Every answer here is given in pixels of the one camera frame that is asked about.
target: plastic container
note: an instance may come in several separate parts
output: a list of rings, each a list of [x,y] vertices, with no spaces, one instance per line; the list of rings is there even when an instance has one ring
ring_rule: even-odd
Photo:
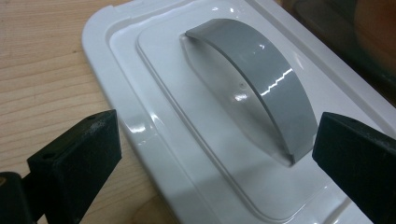
[[[185,36],[211,19],[241,21],[268,38],[300,80],[317,122],[329,111],[396,136],[395,108],[273,1],[105,7],[88,20],[83,48],[179,220],[370,223],[310,152],[292,166],[282,158],[274,124],[249,85],[218,52]]]

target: curved handle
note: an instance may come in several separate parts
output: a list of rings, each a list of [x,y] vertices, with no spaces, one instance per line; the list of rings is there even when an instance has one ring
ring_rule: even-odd
[[[186,36],[206,42],[235,66],[259,97],[293,163],[312,149],[318,130],[312,106],[289,63],[265,36],[228,19],[208,21]]]

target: wooden table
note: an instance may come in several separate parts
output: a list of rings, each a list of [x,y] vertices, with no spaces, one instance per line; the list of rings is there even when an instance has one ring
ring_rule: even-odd
[[[82,51],[81,31],[95,11],[124,2],[0,1],[0,172],[27,175],[27,158],[109,109]],[[176,222],[123,135],[120,140],[123,159],[82,223]]]

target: wooden surface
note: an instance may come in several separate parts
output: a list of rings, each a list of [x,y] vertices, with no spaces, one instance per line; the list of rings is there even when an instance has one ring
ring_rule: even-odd
[[[87,19],[126,0],[0,0],[0,172],[90,114],[108,110],[81,48]],[[123,159],[82,223],[174,223],[125,137]]]

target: gray handle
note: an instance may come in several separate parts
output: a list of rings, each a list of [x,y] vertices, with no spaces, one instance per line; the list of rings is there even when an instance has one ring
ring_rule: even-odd
[[[289,63],[265,36],[228,19],[208,21],[186,36],[206,42],[235,66],[259,97],[293,163],[312,149],[318,130],[312,106]]]

